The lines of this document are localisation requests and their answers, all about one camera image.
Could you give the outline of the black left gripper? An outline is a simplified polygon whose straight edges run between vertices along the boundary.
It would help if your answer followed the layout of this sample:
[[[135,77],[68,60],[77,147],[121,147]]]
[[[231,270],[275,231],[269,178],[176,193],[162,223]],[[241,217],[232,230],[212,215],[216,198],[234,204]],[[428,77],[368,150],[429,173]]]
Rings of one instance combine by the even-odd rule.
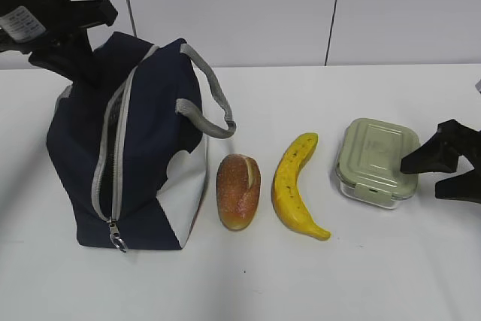
[[[1,51],[32,52],[32,65],[98,86],[98,63],[84,30],[112,26],[116,18],[110,0],[1,0]]]

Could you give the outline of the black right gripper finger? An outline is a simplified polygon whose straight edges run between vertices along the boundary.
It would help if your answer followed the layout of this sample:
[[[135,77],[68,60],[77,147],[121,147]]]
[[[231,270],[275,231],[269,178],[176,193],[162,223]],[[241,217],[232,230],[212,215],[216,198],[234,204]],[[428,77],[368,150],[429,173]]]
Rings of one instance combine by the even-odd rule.
[[[435,197],[443,200],[480,203],[480,187],[480,175],[472,170],[437,182]]]
[[[480,173],[480,131],[452,119],[437,126],[437,131],[421,147],[401,160],[403,174],[428,172],[455,173],[460,156]]]

